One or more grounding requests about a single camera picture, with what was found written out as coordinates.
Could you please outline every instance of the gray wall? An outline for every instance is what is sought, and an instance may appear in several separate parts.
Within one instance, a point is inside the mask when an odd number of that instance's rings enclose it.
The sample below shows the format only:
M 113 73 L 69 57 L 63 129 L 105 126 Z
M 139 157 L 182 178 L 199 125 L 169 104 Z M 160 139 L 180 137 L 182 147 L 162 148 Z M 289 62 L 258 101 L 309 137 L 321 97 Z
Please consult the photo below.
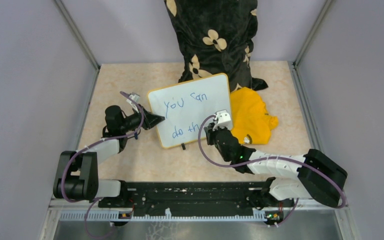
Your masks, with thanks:
M 384 239 L 384 0 L 338 0 L 299 70 L 362 239 Z
M 94 80 L 51 0 L 0 0 L 0 239 L 37 239 Z
M 163 0 L 63 0 L 96 60 L 182 62 Z M 259 0 L 253 60 L 295 60 L 325 0 Z

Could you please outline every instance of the yellow cloth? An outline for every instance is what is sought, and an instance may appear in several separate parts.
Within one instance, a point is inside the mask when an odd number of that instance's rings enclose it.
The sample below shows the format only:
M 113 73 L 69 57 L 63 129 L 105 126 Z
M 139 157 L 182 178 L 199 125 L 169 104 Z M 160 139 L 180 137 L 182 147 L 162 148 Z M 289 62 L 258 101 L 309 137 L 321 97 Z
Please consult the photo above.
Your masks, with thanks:
M 241 144 L 268 144 L 270 132 L 278 126 L 276 116 L 270 116 L 260 95 L 247 87 L 230 94 L 233 129 L 231 133 Z

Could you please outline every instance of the metal frame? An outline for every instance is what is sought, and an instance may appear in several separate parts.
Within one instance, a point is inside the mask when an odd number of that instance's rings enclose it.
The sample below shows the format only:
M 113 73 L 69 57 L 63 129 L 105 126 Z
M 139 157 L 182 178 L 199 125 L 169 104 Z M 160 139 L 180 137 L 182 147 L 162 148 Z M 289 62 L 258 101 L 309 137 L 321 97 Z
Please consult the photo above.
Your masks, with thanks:
M 67 23 L 67 26 L 69 27 L 70 31 L 72 32 L 73 36 L 75 37 L 77 43 L 81 47 L 82 51 L 84 52 L 85 56 L 88 58 L 90 63 L 93 65 L 93 67 L 96 69 L 96 74 L 95 74 L 95 80 L 94 80 L 94 85 L 90 90 L 90 99 L 87 102 L 87 105 L 85 106 L 85 118 L 89 109 L 89 103 L 93 95 L 93 91 L 95 89 L 96 81 L 98 78 L 99 70 L 100 70 L 100 65 L 96 61 L 92 51 L 88 47 L 87 43 L 85 42 L 82 34 L 80 33 L 79 29 L 77 28 L 75 22 L 73 21 L 72 17 L 70 16 L 67 8 L 65 7 L 64 3 L 62 0 L 52 0 L 58 10 L 60 11 L 62 17 L 64 18 L 65 22 Z M 288 62 L 289 64 L 289 69 L 291 72 L 293 84 L 295 87 L 295 91 L 298 97 L 298 101 L 300 104 L 300 108 L 302 111 L 302 115 L 304 118 L 304 123 L 306 125 L 306 130 L 308 133 L 308 137 L 311 143 L 311 146 L 313 148 L 323 150 L 323 145 L 320 140 L 319 132 L 317 129 L 317 125 L 315 122 L 315 118 L 312 114 L 311 111 L 311 104 L 308 100 L 308 95 L 305 91 L 305 83 L 303 79 L 301 78 L 300 71 L 299 71 L 299 66 L 304 58 L 304 56 L 307 53 L 307 50 L 311 46 L 316 33 L 319 31 L 321 27 L 321 23 L 325 19 L 327 13 L 331 9 L 333 3 L 335 0 L 327 0 L 324 3 L 324 6 L 318 15 L 316 21 L 314 22 L 314 25 L 311 28 L 311 31 L 309 32 L 301 50 L 299 51 L 299 54 L 294 62 Z M 80 138 L 81 138 L 81 132 L 83 129 L 83 126 L 85 124 L 85 121 L 83 121 L 81 128 L 78 130 L 77 136 L 78 136 L 78 141 L 79 143 Z M 52 199 L 49 204 L 49 208 L 46 214 L 45 222 L 43 224 L 42 232 L 40 234 L 40 239 L 41 240 L 52 240 L 54 239 L 55 231 L 57 229 L 58 221 L 61 218 L 62 214 L 67 214 L 70 213 L 69 211 L 76 211 L 77 213 L 86 213 L 86 209 L 89 207 L 90 203 L 87 201 L 81 201 L 77 203 L 68 203 L 62 199 Z M 265 211 L 272 211 L 275 209 L 271 209 L 270 207 L 265 208 Z M 297 211 L 309 211 L 309 210 L 314 210 L 314 211 L 326 211 L 326 210 L 332 210 L 332 208 L 324 206 L 319 204 L 318 202 L 314 200 L 302 200 L 299 202 L 297 208 Z M 130 208 L 98 208 L 97 205 L 92 207 L 93 212 L 99 213 L 100 211 L 103 212 L 116 212 L 118 211 L 119 213 L 121 212 L 129 212 Z M 339 231 L 341 232 L 342 238 L 345 240 L 360 240 L 361 237 L 358 234 L 358 230 L 356 228 L 354 218 L 352 217 L 351 211 L 349 207 L 345 207 L 343 209 L 335 210 L 335 215 L 338 223 L 338 228 Z M 161 217 L 158 220 L 164 220 L 168 219 L 166 217 Z M 138 219 L 135 219 L 136 221 L 149 221 L 150 219 L 141 219 L 138 217 Z

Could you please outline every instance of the purple cable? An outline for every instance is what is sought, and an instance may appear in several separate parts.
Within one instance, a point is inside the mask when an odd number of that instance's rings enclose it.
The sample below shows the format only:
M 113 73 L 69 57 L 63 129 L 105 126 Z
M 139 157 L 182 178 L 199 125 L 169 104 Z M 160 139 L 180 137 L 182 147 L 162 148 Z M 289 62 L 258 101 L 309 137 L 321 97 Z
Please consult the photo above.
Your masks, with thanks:
M 113 137 L 108 137 L 108 138 L 105 138 L 105 139 L 101 139 L 101 140 L 99 140 L 99 141 L 97 141 L 97 142 L 94 142 L 94 143 L 92 143 L 91 145 L 89 145 L 89 146 L 87 146 L 87 147 L 85 147 L 85 148 L 79 150 L 78 152 L 76 152 L 76 153 L 70 158 L 70 160 L 69 160 L 68 163 L 67 163 L 67 166 L 65 166 L 65 168 L 64 168 L 64 172 L 62 173 L 62 178 L 61 178 L 61 194 L 62 194 L 62 197 L 63 197 L 67 202 L 69 202 L 69 203 L 76 203 L 76 202 L 78 202 L 77 200 L 71 200 L 71 199 L 69 199 L 69 198 L 67 197 L 67 194 L 66 194 L 66 189 L 64 188 L 64 186 L 65 186 L 65 184 L 66 184 L 66 177 L 67 177 L 67 174 L 68 174 L 68 172 L 69 172 L 69 168 L 70 168 L 71 164 L 74 162 L 74 160 L 76 159 L 76 157 L 77 157 L 78 155 L 80 155 L 81 153 L 83 153 L 84 151 L 87 151 L 88 149 L 93 148 L 93 147 L 95 147 L 96 145 L 101 144 L 101 143 L 103 143 L 103 142 L 105 142 L 105 141 L 108 141 L 108 140 L 114 140 L 114 139 L 128 138 L 128 137 L 130 137 L 130 136 L 133 136 L 133 135 L 135 135 L 135 133 L 137 133 L 137 132 L 141 129 L 142 124 L 144 124 L 145 113 L 144 113 L 144 110 L 142 109 L 142 107 L 141 107 L 137 102 L 133 101 L 133 100 L 129 97 L 129 95 L 128 95 L 127 93 L 121 91 L 120 94 L 123 95 L 123 97 L 127 98 L 128 100 L 130 100 L 132 103 L 134 103 L 134 104 L 136 105 L 137 109 L 139 109 L 139 111 L 140 111 L 140 115 L 141 115 L 141 117 L 142 117 L 141 120 L 140 120 L 140 124 L 139 124 L 139 126 L 136 128 L 136 130 L 134 130 L 134 132 L 132 132 L 132 133 L 129 133 L 129 134 L 126 134 L 126 135 L 122 135 L 122 136 L 113 136 Z
M 111 230 L 109 232 L 107 232 L 105 235 L 102 235 L 102 236 L 94 236 L 92 235 L 89 230 L 88 230 L 88 224 L 87 224 L 87 219 L 88 219 L 88 216 L 89 216 L 89 212 L 91 211 L 92 207 L 97 203 L 99 202 L 99 200 L 101 200 L 102 197 L 97 197 L 97 198 L 94 198 L 93 199 L 93 202 L 92 204 L 89 206 L 89 208 L 87 209 L 86 211 L 86 214 L 84 215 L 84 230 L 86 231 L 87 235 L 89 235 L 89 237 L 93 238 L 93 239 L 106 239 L 108 238 L 109 236 L 111 236 L 115 231 L 116 231 L 116 228 L 114 226 L 111 226 Z
M 291 159 L 291 158 L 288 158 L 288 157 L 284 157 L 284 156 L 269 156 L 269 157 L 262 157 L 262 158 L 257 158 L 257 159 L 254 159 L 254 160 L 250 160 L 250 161 L 244 161 L 244 162 L 241 162 L 241 163 L 238 163 L 238 164 L 232 164 L 232 165 L 225 165 L 225 164 L 220 164 L 220 163 L 217 163 L 213 160 L 211 160 L 204 152 L 203 150 L 203 146 L 201 144 L 201 133 L 203 131 L 203 128 L 204 128 L 204 125 L 205 123 L 210 120 L 211 118 L 214 118 L 215 115 L 210 115 L 208 116 L 204 122 L 202 122 L 201 126 L 199 127 L 199 131 L 198 131 L 198 146 L 199 146 L 199 150 L 201 151 L 202 155 L 204 156 L 205 159 L 207 159 L 208 162 L 218 166 L 218 167 L 222 167 L 222 168 L 236 168 L 236 167 L 240 167 L 240 166 L 244 166 L 244 165 L 247 165 L 247 164 L 252 164 L 252 163 L 256 163 L 256 162 L 260 162 L 260 161 L 264 161 L 264 160 L 272 160 L 272 159 L 280 159 L 280 160 L 284 160 L 284 161 L 288 161 L 288 162 L 291 162 L 291 163 L 294 163 L 294 164 L 298 164 L 298 165 L 301 165 L 303 167 L 306 167 L 308 169 L 310 169 L 311 171 L 315 172 L 316 174 L 320 175 L 322 178 L 324 178 L 326 181 L 328 181 L 339 193 L 341 199 L 342 199 L 342 203 L 339 205 L 339 206 L 336 206 L 334 207 L 335 209 L 341 209 L 343 207 L 345 207 L 346 205 L 346 201 L 347 201 L 347 198 L 345 197 L 345 194 L 342 192 L 341 188 L 332 180 L 330 179 L 326 174 L 324 174 L 323 172 L 319 171 L 318 169 L 306 164 L 306 163 L 303 163 L 303 162 L 300 162 L 300 161 L 297 161 L 297 160 L 294 160 L 294 159 Z

